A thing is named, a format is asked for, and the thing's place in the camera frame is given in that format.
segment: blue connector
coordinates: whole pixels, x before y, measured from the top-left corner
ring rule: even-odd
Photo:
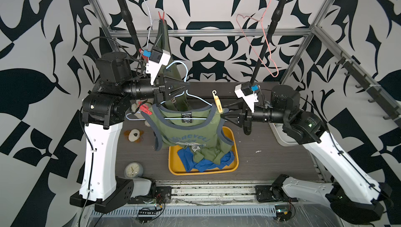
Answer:
[[[143,51],[143,55],[144,55],[145,57],[150,57],[150,52],[148,52],[147,50],[144,50],[144,51]]]

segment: clothes hanger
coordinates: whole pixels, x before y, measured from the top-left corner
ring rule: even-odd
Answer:
[[[173,61],[171,64],[169,64],[167,67],[166,67],[166,69],[168,69],[172,64],[175,64],[175,63],[180,63],[180,64],[183,64],[184,65],[184,67],[185,67],[185,70],[187,71],[186,72],[186,74],[185,74],[185,78],[184,78],[184,82],[186,82],[187,81],[187,77],[188,77],[188,67],[187,67],[187,65],[186,64],[184,64],[182,61],[178,61],[178,60],[176,60],[176,61]],[[205,100],[203,100],[202,98],[200,98],[200,97],[198,97],[198,96],[195,96],[195,95],[192,95],[192,94],[189,94],[188,93],[188,90],[186,90],[186,93],[187,93],[187,95],[188,96],[191,96],[191,97],[194,97],[194,98],[198,98],[198,99],[200,99],[200,100],[202,100],[203,102],[205,102],[205,103],[207,103],[208,105],[210,105],[210,106],[212,106],[212,104],[211,103],[208,103],[208,102],[206,102]],[[177,96],[175,96],[175,98],[176,97],[178,97],[178,96],[182,96],[184,94],[184,92],[182,92],[181,94],[179,94],[179,95],[177,95]],[[132,113],[128,113],[128,114],[126,114],[126,119],[128,119],[128,120],[130,120],[130,121],[140,121],[140,120],[145,120],[145,119],[130,119],[130,118],[128,118],[128,115],[131,115]],[[182,120],[182,118],[164,118],[164,119],[169,119],[169,120]],[[206,120],[207,118],[185,118],[185,119],[192,119],[192,120],[195,120],[195,119],[199,119],[199,120]]]

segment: dark wooden floor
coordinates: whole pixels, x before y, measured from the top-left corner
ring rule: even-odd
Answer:
[[[217,90],[220,96],[234,96],[234,86],[238,83],[191,83],[190,94],[211,96]],[[261,88],[271,89],[277,83],[258,83]],[[270,93],[264,92],[270,100]],[[199,100],[189,100],[194,108],[204,107]],[[239,157],[236,171],[220,174],[176,176],[168,170],[168,149],[154,151],[154,135],[144,121],[128,121],[118,141],[115,172],[124,176],[125,167],[133,161],[143,165],[143,175],[156,180],[275,180],[280,174],[288,174],[301,180],[318,180],[312,160],[302,146],[283,147],[277,143],[267,123],[253,123],[252,133],[246,136],[242,128],[226,122],[225,126],[234,133]],[[123,135],[126,130],[139,129],[145,133],[141,143],[132,143]]]

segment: black and white patterned wall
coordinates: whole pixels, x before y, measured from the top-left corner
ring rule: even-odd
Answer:
[[[110,27],[115,30],[127,29],[120,15],[117,0],[98,0]],[[278,28],[308,28],[318,13],[324,0],[287,0]],[[150,27],[148,9],[143,0],[126,0],[137,30]],[[158,11],[165,12],[167,24],[172,29],[238,29],[237,14],[260,19],[266,0],[146,0],[152,19],[158,19]],[[265,15],[264,27],[270,23],[278,0],[272,0]],[[260,23],[238,18],[240,26],[261,28]],[[249,37],[256,52],[260,52],[263,37]],[[130,38],[120,38],[120,43],[135,53]],[[141,45],[146,45],[146,38],[139,38]],[[265,68],[261,68],[258,81],[279,81],[287,69],[289,60],[295,54],[302,36],[274,36],[271,50],[279,75],[274,78]],[[177,37],[170,38],[171,52],[175,60],[182,60],[190,69],[189,80],[201,82],[249,81],[256,65],[256,55],[243,36],[237,37]],[[274,64],[264,59],[271,72],[276,75]],[[182,76],[185,68],[178,65]]]
[[[0,5],[1,226],[63,226],[78,208],[85,142],[82,99],[107,44],[88,0],[2,0]]]
[[[401,0],[335,0],[324,30],[395,99],[401,101]],[[335,139],[379,182],[393,188],[394,207],[375,226],[401,224],[401,130],[316,37],[288,83],[332,126]]]

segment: round clock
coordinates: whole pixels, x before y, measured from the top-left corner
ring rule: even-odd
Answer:
[[[130,163],[125,168],[125,177],[126,178],[135,178],[140,177],[143,174],[143,166],[138,162]]]

